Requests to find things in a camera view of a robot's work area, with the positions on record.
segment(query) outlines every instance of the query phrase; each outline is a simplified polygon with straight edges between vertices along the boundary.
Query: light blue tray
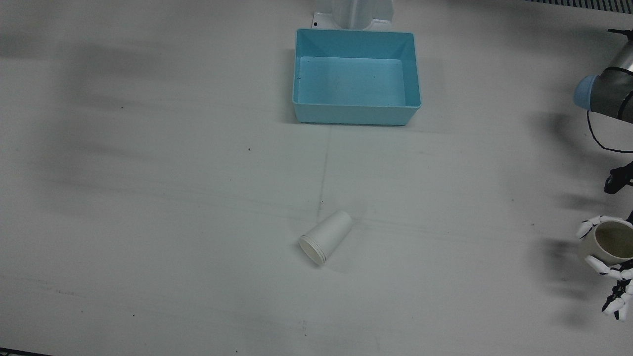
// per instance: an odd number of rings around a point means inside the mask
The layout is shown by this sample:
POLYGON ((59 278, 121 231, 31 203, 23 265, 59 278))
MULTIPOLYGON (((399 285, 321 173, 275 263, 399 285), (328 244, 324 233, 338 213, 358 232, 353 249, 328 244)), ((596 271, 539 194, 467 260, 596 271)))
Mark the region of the light blue tray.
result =
POLYGON ((406 125, 422 104, 413 34, 299 29, 292 102, 300 122, 406 125))

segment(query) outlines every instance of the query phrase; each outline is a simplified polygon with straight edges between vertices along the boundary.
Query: light blue joint cap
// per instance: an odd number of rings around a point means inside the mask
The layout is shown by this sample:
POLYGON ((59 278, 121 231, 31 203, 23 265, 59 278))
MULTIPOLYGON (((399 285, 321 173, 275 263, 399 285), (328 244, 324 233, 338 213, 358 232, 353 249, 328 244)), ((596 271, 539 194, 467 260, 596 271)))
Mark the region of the light blue joint cap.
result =
POLYGON ((578 83, 576 90, 573 92, 574 104, 591 111, 591 88, 596 78, 598 78, 597 75, 588 75, 578 83))

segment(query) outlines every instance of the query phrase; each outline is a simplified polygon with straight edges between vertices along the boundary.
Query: beige cup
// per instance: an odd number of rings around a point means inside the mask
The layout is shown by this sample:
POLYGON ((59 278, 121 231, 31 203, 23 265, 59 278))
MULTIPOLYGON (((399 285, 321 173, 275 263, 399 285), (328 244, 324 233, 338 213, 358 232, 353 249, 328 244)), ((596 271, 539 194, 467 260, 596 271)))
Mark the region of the beige cup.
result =
POLYGON ((619 221, 601 222, 587 233, 578 247, 581 260, 589 255, 609 266, 632 259, 633 228, 619 221))

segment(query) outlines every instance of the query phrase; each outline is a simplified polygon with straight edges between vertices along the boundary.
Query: robotic hand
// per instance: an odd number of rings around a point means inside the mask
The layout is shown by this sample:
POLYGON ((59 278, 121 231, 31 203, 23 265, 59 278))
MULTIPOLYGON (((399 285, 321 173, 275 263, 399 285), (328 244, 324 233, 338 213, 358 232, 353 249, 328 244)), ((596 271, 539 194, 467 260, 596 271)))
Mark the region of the robotic hand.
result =
POLYGON ((585 257, 587 262, 596 272, 603 276, 614 278, 618 283, 611 289, 611 295, 606 299, 606 303, 602 306, 602 312, 615 316, 616 320, 624 321, 627 318, 627 309, 629 300, 633 298, 633 260, 620 264, 620 268, 608 267, 596 257, 585 257))
MULTIPOLYGON (((583 221, 576 236, 581 239, 584 238, 589 234, 591 229, 605 221, 626 222, 626 220, 617 217, 597 216, 583 221)), ((633 298, 633 284, 631 284, 631 279, 633 279, 633 260, 623 262, 619 268, 609 267, 593 256, 587 256, 585 262, 601 275, 614 278, 618 281, 611 290, 611 295, 606 299, 606 303, 602 307, 602 312, 605 314, 613 313, 616 320, 626 320, 627 309, 629 307, 627 303, 633 298)))

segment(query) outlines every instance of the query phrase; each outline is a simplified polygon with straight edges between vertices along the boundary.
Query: paper cup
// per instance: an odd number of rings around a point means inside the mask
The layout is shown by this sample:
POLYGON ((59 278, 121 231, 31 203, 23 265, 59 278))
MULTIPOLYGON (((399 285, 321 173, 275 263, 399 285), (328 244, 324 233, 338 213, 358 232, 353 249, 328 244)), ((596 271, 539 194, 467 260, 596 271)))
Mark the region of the paper cup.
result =
POLYGON ((633 228, 619 221, 601 222, 587 233, 578 247, 581 260, 589 255, 609 266, 632 259, 633 228))
POLYGON ((301 236, 299 246, 318 265, 322 265, 352 229, 354 221, 339 210, 301 236))

